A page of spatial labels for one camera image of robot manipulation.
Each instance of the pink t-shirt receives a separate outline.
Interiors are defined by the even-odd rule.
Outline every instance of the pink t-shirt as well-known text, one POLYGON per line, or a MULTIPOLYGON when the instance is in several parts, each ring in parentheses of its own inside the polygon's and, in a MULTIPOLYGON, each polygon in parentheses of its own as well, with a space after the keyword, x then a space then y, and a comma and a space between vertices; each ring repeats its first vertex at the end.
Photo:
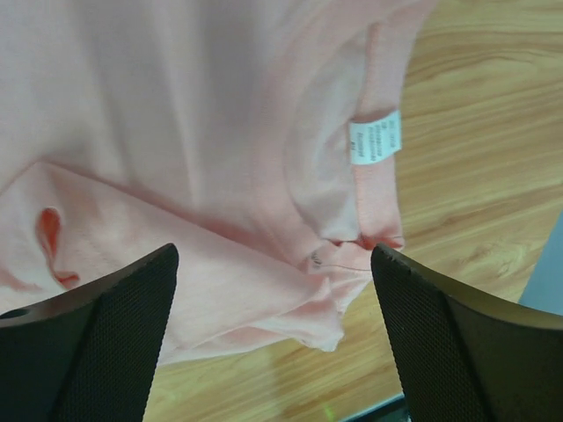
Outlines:
POLYGON ((398 108, 434 5, 3 2, 0 313, 174 243, 161 363, 333 350, 402 244, 394 160, 352 165, 348 123, 398 108))

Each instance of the wood grain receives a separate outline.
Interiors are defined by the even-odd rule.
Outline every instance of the wood grain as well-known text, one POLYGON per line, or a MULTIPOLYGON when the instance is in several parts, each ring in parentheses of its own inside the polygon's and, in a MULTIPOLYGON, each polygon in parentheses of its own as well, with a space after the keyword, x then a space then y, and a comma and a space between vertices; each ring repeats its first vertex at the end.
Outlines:
MULTIPOLYGON (((562 0, 443 0, 406 79, 406 253, 512 301, 563 209, 562 22, 562 0)), ((286 341, 160 368, 146 420, 326 421, 397 394, 373 287, 345 325, 335 353, 286 341)))

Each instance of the care label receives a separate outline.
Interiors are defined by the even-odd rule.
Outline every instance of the care label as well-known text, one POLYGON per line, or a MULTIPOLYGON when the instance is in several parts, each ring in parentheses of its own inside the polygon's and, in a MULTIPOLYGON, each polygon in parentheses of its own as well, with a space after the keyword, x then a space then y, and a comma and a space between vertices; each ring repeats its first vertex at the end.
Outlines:
POLYGON ((401 112, 368 123, 350 122, 350 160, 374 164, 401 150, 401 112))

